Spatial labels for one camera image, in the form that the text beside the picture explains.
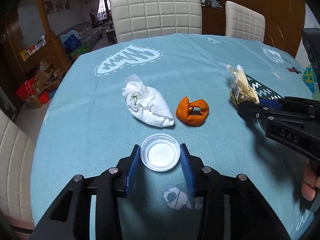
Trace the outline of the person's right hand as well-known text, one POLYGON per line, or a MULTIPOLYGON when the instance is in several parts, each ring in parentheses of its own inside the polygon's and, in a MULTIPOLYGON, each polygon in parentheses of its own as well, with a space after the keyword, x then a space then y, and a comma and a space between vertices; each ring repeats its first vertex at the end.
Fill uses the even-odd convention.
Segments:
POLYGON ((307 157, 304 158, 303 180, 302 180, 302 196, 312 201, 316 195, 316 189, 319 189, 319 176, 312 168, 312 162, 307 157))

